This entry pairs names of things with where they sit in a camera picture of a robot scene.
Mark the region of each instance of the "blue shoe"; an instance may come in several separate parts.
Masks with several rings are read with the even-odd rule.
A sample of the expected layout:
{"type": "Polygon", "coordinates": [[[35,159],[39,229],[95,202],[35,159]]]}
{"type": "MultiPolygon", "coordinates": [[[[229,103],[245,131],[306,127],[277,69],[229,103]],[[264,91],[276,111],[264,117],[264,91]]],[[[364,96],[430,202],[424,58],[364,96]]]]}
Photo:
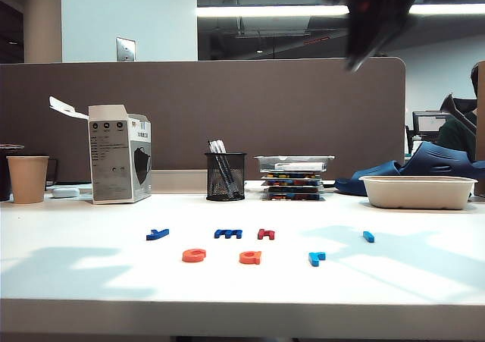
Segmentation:
{"type": "Polygon", "coordinates": [[[405,166],[391,161],[374,168],[356,171],[350,179],[336,179],[335,187],[343,193],[367,196],[360,177],[365,175],[386,176],[448,176],[485,178],[485,161],[470,162],[465,151],[447,149],[424,141],[405,166]]]}

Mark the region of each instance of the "product box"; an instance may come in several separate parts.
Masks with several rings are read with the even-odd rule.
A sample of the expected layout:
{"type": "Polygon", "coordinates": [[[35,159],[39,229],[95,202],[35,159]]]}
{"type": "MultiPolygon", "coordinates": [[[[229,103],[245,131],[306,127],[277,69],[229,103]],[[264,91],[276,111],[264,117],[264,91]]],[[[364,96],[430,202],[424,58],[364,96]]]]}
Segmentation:
{"type": "Polygon", "coordinates": [[[151,125],[124,105],[91,105],[89,116],[50,97],[51,108],[88,121],[92,201],[132,203],[152,192],[151,125]]]}

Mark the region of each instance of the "disposable paper cup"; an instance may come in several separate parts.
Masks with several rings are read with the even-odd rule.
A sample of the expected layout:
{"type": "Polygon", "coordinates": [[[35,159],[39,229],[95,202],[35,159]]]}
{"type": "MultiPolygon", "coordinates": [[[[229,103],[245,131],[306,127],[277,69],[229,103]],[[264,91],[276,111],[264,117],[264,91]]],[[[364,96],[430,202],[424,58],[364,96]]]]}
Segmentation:
{"type": "Polygon", "coordinates": [[[44,201],[48,156],[7,156],[14,203],[44,201]]]}

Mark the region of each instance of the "fluorescent light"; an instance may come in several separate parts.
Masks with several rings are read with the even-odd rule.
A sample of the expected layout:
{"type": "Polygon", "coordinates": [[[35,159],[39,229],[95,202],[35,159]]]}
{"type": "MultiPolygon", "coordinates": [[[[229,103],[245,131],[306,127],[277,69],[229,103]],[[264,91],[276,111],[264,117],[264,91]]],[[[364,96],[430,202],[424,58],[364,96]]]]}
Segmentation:
{"type": "Polygon", "coordinates": [[[305,17],[348,14],[347,6],[197,7],[197,17],[305,17]]]}
{"type": "MultiPolygon", "coordinates": [[[[342,16],[347,6],[231,6],[197,7],[197,17],[310,17],[342,16]]],[[[485,4],[413,5],[410,14],[485,14],[485,4]]]]}
{"type": "Polygon", "coordinates": [[[485,5],[457,4],[457,5],[412,5],[410,14],[485,14],[485,5]]]}

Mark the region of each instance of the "stack of boxes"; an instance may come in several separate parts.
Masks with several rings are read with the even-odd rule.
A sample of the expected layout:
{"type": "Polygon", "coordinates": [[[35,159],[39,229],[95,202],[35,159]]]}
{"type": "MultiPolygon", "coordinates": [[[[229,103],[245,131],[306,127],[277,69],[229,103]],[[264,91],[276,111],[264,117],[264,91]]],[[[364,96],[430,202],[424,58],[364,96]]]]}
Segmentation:
{"type": "Polygon", "coordinates": [[[257,156],[266,173],[262,199],[323,200],[321,173],[333,156],[257,156]]]}

